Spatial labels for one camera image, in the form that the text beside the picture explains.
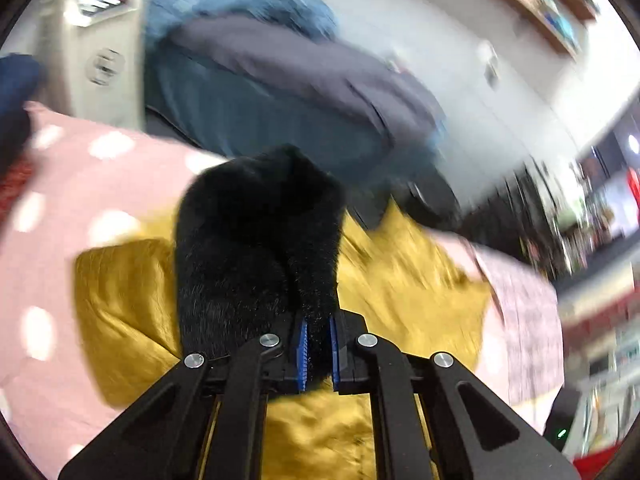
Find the gold brocade padded jacket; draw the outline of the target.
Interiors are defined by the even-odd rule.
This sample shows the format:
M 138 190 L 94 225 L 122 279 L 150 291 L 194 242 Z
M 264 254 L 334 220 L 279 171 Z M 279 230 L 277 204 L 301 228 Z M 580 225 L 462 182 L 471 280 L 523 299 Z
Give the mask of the gold brocade padded jacket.
M 344 221 L 341 185 L 284 146 L 202 172 L 171 240 L 80 254 L 82 343 L 122 412 L 62 477 L 488 478 L 494 398 L 472 372 L 487 285 L 418 228 L 393 247 Z

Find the purple textured blanket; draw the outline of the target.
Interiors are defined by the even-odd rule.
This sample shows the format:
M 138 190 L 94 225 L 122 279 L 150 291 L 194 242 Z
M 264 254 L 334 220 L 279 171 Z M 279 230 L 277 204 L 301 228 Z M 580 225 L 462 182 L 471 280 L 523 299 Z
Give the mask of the purple textured blanket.
M 501 313 L 509 401 L 520 404 L 562 386 L 563 337 L 554 287 L 530 266 L 502 252 L 477 244 L 470 251 Z

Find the black round stool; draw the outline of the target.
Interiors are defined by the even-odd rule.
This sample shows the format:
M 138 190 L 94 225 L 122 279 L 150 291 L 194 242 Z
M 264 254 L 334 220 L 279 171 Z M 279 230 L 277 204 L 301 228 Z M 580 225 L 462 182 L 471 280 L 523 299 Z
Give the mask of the black round stool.
M 457 197 L 437 169 L 410 180 L 385 180 L 354 191 L 347 200 L 347 209 L 363 229 L 374 230 L 391 202 L 420 226 L 430 229 L 454 231 L 460 221 Z

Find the dark blue covered bed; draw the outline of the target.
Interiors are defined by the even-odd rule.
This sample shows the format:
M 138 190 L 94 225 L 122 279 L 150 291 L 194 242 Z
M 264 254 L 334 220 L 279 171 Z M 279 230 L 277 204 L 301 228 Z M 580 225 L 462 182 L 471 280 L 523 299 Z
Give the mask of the dark blue covered bed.
M 242 14 L 148 42 L 144 99 L 199 148 L 239 157 L 291 144 L 348 185 L 420 174 L 444 135 L 444 111 L 415 76 Z

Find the pink polka dot bedsheet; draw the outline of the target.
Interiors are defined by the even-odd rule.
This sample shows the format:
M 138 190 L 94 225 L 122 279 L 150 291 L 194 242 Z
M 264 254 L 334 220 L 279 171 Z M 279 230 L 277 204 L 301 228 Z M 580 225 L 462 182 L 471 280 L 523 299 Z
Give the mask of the pink polka dot bedsheet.
M 117 415 L 81 347 L 73 263 L 148 234 L 151 220 L 221 157 L 29 105 L 35 177 L 1 233 L 1 411 L 49 479 Z

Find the folded red patterned garment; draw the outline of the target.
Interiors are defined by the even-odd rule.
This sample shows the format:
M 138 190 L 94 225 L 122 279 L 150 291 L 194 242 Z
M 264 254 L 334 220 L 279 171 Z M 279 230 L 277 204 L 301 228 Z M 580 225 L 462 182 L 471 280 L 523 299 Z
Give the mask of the folded red patterned garment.
M 0 222 L 6 221 L 21 197 L 27 183 L 34 175 L 34 163 L 27 155 L 21 155 L 1 179 L 0 185 Z

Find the light blue ruffled blanket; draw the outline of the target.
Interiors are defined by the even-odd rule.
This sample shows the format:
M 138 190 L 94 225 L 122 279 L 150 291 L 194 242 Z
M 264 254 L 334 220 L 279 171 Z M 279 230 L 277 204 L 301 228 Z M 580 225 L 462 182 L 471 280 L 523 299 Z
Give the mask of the light blue ruffled blanket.
M 151 51 L 170 32 L 201 16 L 239 13 L 281 25 L 313 39 L 333 39 L 337 19 L 323 0 L 149 0 L 144 48 Z

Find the white medical device cart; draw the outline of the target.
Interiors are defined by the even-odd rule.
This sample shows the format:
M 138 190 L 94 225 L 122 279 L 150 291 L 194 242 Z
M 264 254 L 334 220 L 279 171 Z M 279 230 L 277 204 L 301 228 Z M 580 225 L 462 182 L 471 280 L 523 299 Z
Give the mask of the white medical device cart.
M 68 116 L 143 127 L 145 0 L 43 0 L 44 102 Z

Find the folded navy blue garment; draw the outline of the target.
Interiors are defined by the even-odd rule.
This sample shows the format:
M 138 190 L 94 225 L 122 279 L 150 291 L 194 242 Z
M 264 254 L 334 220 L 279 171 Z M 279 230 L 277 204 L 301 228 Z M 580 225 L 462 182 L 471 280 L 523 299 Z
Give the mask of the folded navy blue garment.
M 14 163 L 32 133 L 24 105 L 41 79 L 42 68 L 31 55 L 13 53 L 1 59 L 1 170 Z

